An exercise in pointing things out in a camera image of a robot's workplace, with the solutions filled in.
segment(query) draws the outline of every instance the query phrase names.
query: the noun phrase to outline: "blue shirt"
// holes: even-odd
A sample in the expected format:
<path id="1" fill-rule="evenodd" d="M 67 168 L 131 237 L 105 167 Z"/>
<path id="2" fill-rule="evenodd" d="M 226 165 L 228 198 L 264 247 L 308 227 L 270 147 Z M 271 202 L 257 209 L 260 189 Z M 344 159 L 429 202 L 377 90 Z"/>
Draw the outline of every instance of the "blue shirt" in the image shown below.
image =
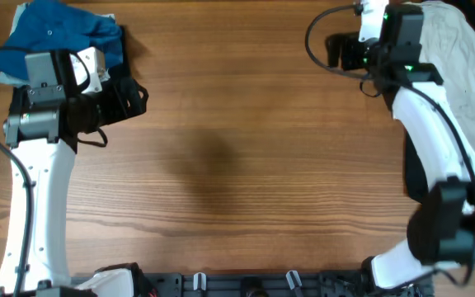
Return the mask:
<path id="1" fill-rule="evenodd" d="M 5 45 L 34 51 L 80 51 L 95 46 L 104 53 L 106 67 L 110 68 L 123 62 L 121 36 L 122 30 L 109 17 L 55 0 L 35 0 L 21 14 Z M 27 80 L 25 55 L 14 50 L 1 51 L 0 71 Z"/>

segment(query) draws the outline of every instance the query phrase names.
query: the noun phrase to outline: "wood grain surface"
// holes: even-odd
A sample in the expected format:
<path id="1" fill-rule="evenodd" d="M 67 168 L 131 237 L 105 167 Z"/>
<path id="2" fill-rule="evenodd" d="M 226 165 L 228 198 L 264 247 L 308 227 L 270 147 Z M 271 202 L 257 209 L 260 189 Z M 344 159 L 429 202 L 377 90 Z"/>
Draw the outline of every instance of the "wood grain surface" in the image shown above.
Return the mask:
<path id="1" fill-rule="evenodd" d="M 15 2 L 0 5 L 0 44 Z M 128 28 L 148 112 L 80 146 L 68 193 L 71 274 L 138 262 L 146 272 L 357 268 L 405 238 L 416 202 L 402 180 L 404 133 L 382 98 L 316 67 L 303 36 L 321 2 L 75 6 Z M 313 36 L 356 31 L 349 12 Z M 0 140 L 11 88 L 0 85 Z M 0 154 L 0 265 L 11 196 Z M 437 280 L 437 295 L 475 295 Z"/>

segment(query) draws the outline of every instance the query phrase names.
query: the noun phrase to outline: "white cloth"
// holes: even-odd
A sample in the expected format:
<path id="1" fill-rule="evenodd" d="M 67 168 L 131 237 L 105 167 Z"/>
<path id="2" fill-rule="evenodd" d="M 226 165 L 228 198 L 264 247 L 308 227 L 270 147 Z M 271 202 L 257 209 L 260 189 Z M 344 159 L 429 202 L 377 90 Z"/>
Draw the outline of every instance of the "white cloth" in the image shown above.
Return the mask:
<path id="1" fill-rule="evenodd" d="M 450 109 L 475 150 L 475 31 L 456 7 L 440 1 L 418 5 L 425 14 L 420 61 L 439 70 Z"/>

